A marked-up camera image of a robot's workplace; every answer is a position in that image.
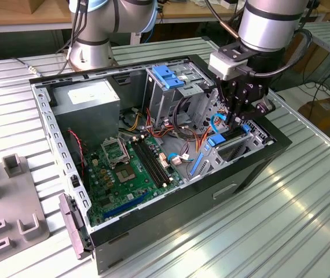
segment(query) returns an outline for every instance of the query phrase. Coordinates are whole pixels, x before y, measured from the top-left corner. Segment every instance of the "open computer tower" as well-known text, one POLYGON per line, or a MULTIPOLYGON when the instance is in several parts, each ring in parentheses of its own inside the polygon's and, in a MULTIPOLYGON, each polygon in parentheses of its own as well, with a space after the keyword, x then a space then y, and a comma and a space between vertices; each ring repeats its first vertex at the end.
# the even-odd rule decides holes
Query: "open computer tower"
POLYGON ((30 83, 72 245, 98 273, 248 187, 291 143, 265 117, 225 125, 199 56, 30 83))

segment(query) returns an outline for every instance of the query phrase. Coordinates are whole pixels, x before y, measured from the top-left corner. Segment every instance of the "robotic arm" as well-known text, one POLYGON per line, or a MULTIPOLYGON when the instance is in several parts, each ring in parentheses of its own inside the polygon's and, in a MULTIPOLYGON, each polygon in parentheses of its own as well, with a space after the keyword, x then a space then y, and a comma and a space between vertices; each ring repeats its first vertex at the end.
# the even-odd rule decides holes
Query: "robotic arm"
MULTIPOLYGON (((209 69, 219 78, 219 96, 228 113, 225 122, 234 128, 275 109, 266 98, 272 77, 295 65, 311 43, 308 30, 297 29, 308 0, 247 0, 238 33, 205 1, 236 39, 212 53, 209 62, 209 69), (293 62, 279 68, 294 32, 301 33, 306 43, 293 62)), ((67 54, 76 70, 112 66, 109 34, 148 32, 157 16, 157 0, 70 0, 69 8, 73 26, 79 22, 67 54)))
MULTIPOLYGON (((221 22, 236 42, 211 54, 209 70, 219 78, 219 94, 228 110, 226 124, 232 128, 275 109, 266 98, 272 77, 295 65, 311 43, 308 30, 295 31, 307 3, 308 0, 247 0, 238 34, 221 22), (278 68, 294 32, 302 33, 306 43, 293 62, 278 68)), ((206 4, 215 15, 208 0, 206 4)))
POLYGON ((70 0, 69 9, 73 22, 77 10, 77 21, 82 21, 84 13, 87 19, 68 58, 76 70, 90 70, 113 65, 111 33, 148 32, 153 28, 157 0, 70 0))

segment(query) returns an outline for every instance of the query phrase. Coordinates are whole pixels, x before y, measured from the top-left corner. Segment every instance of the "gray cable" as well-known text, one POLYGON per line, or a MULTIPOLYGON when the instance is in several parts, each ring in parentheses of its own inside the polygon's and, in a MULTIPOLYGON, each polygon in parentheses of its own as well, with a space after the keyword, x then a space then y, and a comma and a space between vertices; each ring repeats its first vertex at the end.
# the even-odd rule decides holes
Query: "gray cable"
POLYGON ((285 65, 284 67, 279 68, 275 71, 265 72, 265 73, 263 73, 263 72, 262 73, 257 73, 257 72, 251 71, 249 73, 249 75, 251 77, 270 78, 270 77, 273 77, 277 74, 280 74, 281 72, 284 72, 284 71, 288 70, 289 68, 293 67, 298 61, 300 61, 304 57, 304 55, 306 53, 306 50, 309 48, 311 42, 313 41, 313 37, 311 35, 311 32, 309 32, 307 29, 298 29, 298 30, 295 31, 295 33, 296 34, 301 33, 303 35, 304 40, 305 40, 305 45, 301 48, 299 55, 297 56, 297 58, 293 62, 291 62, 291 63, 285 65))

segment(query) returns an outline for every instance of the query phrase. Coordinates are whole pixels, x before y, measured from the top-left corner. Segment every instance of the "wire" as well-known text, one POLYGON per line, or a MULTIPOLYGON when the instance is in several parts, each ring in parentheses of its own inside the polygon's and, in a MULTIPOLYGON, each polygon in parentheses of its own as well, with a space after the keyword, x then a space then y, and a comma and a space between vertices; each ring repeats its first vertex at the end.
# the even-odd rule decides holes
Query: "wire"
POLYGON ((187 166, 186 166, 186 173, 187 173, 188 178, 191 179, 191 177, 190 177, 190 172, 188 171, 188 167, 189 167, 189 165, 191 165, 191 163, 187 163, 187 166))
POLYGON ((314 8, 314 3, 315 3, 315 0, 312 1, 311 6, 310 6, 308 12, 306 13, 305 18, 303 20, 303 23, 299 27, 299 29, 302 29, 304 27, 304 25, 308 22, 308 19, 309 19, 310 15, 311 15, 311 13, 313 11, 313 8, 314 8))
POLYGON ((187 153, 188 150, 189 150, 189 142, 186 142, 179 151, 179 155, 182 156, 183 154, 187 153))
POLYGON ((317 97, 318 92, 320 91, 320 87, 321 87, 321 86, 326 82, 326 80, 329 79, 329 78, 330 78, 330 75, 328 75, 328 76, 327 76, 327 77, 321 82, 320 86, 317 88, 316 93, 315 93, 314 96, 313 96, 313 101, 311 102, 310 112, 309 112, 309 115, 308 115, 308 120, 310 120, 311 114, 312 114, 312 112, 313 112, 313 108, 314 108, 314 100, 315 100, 315 98, 317 97))
POLYGON ((153 28, 151 29, 151 33, 149 34, 148 38, 145 40, 144 43, 147 43, 149 39, 151 39, 152 34, 153 34, 153 29, 155 29, 155 26, 153 26, 153 28))
POLYGON ((305 83, 305 81, 312 75, 314 74, 314 72, 320 67, 320 65, 323 63, 323 61, 327 58, 327 56, 329 55, 329 53, 327 54, 327 56, 323 59, 323 61, 321 63, 319 63, 316 68, 307 76, 305 77, 305 71, 307 66, 309 65, 309 62, 311 60, 311 58, 315 55, 316 51, 317 51, 318 46, 316 45, 315 48, 313 49, 312 53, 310 54, 308 61, 305 64, 305 67, 303 69, 303 83, 305 83))
POLYGON ((249 75, 251 77, 257 77, 257 78, 271 78, 271 77, 273 77, 277 74, 280 74, 281 72, 284 72, 284 71, 288 70, 289 68, 293 67, 298 61, 300 61, 304 57, 304 55, 306 53, 306 50, 309 48, 311 42, 313 41, 313 37, 311 35, 311 32, 309 32, 307 29, 298 29, 295 32, 296 33, 301 33, 304 36, 305 45, 301 48, 299 55, 297 56, 297 58, 293 62, 291 62, 291 63, 289 63, 289 64, 287 64, 287 65, 283 66, 282 68, 279 68, 275 71, 261 72, 261 73, 256 73, 254 71, 251 71, 249 73, 249 75))
POLYGON ((236 3, 236 8, 234 9, 234 15, 229 19, 229 21, 228 21, 228 23, 229 24, 232 24, 233 22, 234 22, 234 20, 236 19, 236 18, 238 18, 242 13, 243 13, 243 11, 244 11, 244 9, 245 9, 245 5, 246 5, 246 3, 245 3, 245 5, 241 8, 241 9, 239 9, 239 11, 238 12, 236 12, 236 10, 237 10, 237 6, 239 5, 239 2, 237 1, 237 3, 236 3))
MULTIPOLYGON (((149 112, 149 109, 146 109, 147 111, 147 121, 146 121, 146 127, 151 125, 151 114, 149 112)), ((153 137, 160 138, 165 136, 169 131, 174 130, 173 126, 166 126, 166 130, 158 130, 158 131, 153 131, 152 127, 146 128, 148 133, 151 134, 153 137)))
POLYGON ((237 6, 239 5, 239 0, 237 0, 237 3, 236 3, 236 7, 234 7, 234 12, 233 12, 233 16, 236 15, 237 13, 237 6))
POLYGON ((62 68, 59 70, 59 72, 57 73, 57 75, 61 74, 63 72, 63 70, 65 69, 65 67, 67 66, 68 60, 69 60, 69 55, 70 55, 72 46, 74 45, 74 43, 77 40, 78 36, 84 31, 84 29, 86 28, 86 25, 87 25, 89 0, 86 0, 86 4, 85 4, 85 6, 83 5, 83 8, 81 10, 81 13, 79 14, 80 5, 81 5, 80 4, 80 0, 78 0, 78 3, 76 5, 76 11, 75 11, 74 20, 72 22, 72 30, 71 30, 71 38, 70 38, 70 40, 68 40, 65 43, 65 45, 56 52, 56 53, 58 53, 59 51, 63 50, 68 45, 68 43, 69 43, 69 48, 68 48, 68 52, 67 52, 67 56, 66 56, 66 62, 62 65, 62 68), (80 17, 79 17, 78 27, 76 27, 76 21, 77 21, 78 15, 80 15, 80 17), (80 28, 81 27, 83 16, 84 16, 84 25, 83 25, 82 28, 80 28))
POLYGON ((308 92, 306 92, 306 91, 304 91, 302 88, 300 88, 299 86, 297 86, 303 93, 305 93, 305 94, 307 94, 308 96, 310 96, 310 97, 314 97, 314 96, 312 96, 310 93, 308 93, 308 92))
POLYGON ((139 122, 139 119, 142 115, 140 113, 137 113, 137 116, 135 117, 135 122, 133 124, 133 126, 129 129, 127 129, 127 131, 133 131, 133 130, 136 130, 137 126, 138 126, 138 122, 139 122))
POLYGON ((82 177, 84 177, 84 156, 83 156, 83 148, 82 148, 82 144, 80 143, 81 140, 79 139, 79 137, 72 131, 72 130, 67 130, 68 132, 70 132, 76 139, 76 142, 79 145, 79 149, 80 149, 80 159, 82 161, 82 177))
POLYGON ((124 134, 124 135, 126 135, 126 136, 129 136, 129 137, 146 134, 146 133, 141 133, 141 132, 133 133, 133 132, 131 132, 131 131, 127 131, 126 129, 123 129, 123 128, 121 128, 121 127, 119 127, 119 133, 122 133, 122 134, 124 134))
POLYGON ((218 129, 217 129, 217 127, 214 124, 215 117, 219 117, 219 121, 218 122, 220 122, 220 119, 227 120, 227 117, 226 117, 226 115, 223 115, 223 114, 220 114, 220 113, 216 113, 216 114, 213 114, 213 116, 211 116, 210 125, 211 125, 212 129, 214 130, 214 132, 215 133, 218 133, 218 129))
POLYGON ((160 17, 161 17, 160 24, 164 23, 164 12, 163 12, 162 9, 161 9, 161 12, 159 12, 159 14, 160 14, 160 17))
POLYGON ((214 15, 214 17, 219 21, 219 24, 225 29, 227 30, 232 37, 234 37, 235 39, 238 39, 240 36, 239 34, 226 22, 224 22, 221 17, 218 15, 218 13, 214 10, 214 8, 211 6, 209 0, 205 0, 206 6, 209 8, 209 10, 211 11, 211 13, 214 15))
POLYGON ((31 72, 32 74, 35 74, 35 75, 37 75, 38 77, 43 77, 43 75, 42 75, 40 72, 38 72, 38 70, 37 70, 36 68, 34 68, 33 66, 31 66, 31 65, 29 65, 29 64, 27 64, 27 63, 25 63, 24 61, 22 61, 22 60, 20 60, 20 59, 18 59, 18 58, 15 58, 15 57, 12 57, 11 59, 14 59, 14 60, 20 62, 20 63, 21 63, 22 65, 24 65, 24 66, 28 69, 28 71, 31 72))
POLYGON ((170 159, 171 159, 173 156, 178 156, 178 154, 175 153, 175 152, 172 152, 171 154, 169 154, 169 155, 167 156, 167 160, 170 161, 170 159))

